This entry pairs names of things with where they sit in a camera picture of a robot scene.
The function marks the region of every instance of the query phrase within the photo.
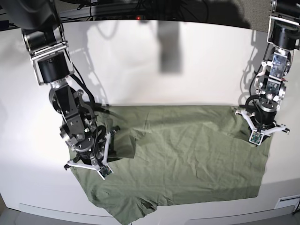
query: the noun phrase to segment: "wrinkled fabric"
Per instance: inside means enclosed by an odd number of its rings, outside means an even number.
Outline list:
[[[111,106],[97,123],[120,126],[114,174],[72,168],[88,199],[121,224],[157,206],[257,197],[270,138],[248,142],[246,121],[230,106]]]

